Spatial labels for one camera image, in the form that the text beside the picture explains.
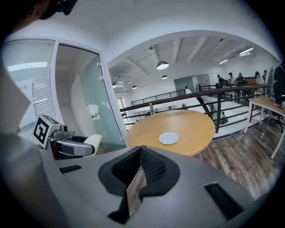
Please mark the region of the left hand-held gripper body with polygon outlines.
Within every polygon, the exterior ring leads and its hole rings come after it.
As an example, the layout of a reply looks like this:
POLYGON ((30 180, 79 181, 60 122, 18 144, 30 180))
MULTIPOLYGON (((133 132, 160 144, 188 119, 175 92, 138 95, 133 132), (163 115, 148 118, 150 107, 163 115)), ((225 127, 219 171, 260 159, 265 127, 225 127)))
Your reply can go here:
POLYGON ((39 115, 33 130, 33 136, 41 147, 52 156, 59 153, 74 156, 74 149, 65 145, 70 133, 66 125, 62 125, 47 115, 39 115))

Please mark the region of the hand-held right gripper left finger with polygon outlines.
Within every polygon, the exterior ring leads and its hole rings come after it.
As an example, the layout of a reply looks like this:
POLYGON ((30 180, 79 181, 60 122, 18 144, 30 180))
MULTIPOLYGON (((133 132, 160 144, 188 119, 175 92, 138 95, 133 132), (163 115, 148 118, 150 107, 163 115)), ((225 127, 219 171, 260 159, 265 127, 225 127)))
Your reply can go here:
POLYGON ((94 157, 55 161, 40 151, 50 187, 69 228, 123 228, 126 190, 140 167, 139 147, 94 157))

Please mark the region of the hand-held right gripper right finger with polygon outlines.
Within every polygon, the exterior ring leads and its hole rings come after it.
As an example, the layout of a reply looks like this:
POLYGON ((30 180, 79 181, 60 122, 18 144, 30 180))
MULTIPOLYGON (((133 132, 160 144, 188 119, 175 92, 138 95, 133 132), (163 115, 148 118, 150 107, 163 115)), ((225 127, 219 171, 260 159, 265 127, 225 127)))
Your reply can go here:
POLYGON ((142 147, 175 162, 180 176, 163 196, 144 197, 129 219, 131 228, 241 228, 254 217, 266 195, 254 199, 240 184, 199 159, 142 147))

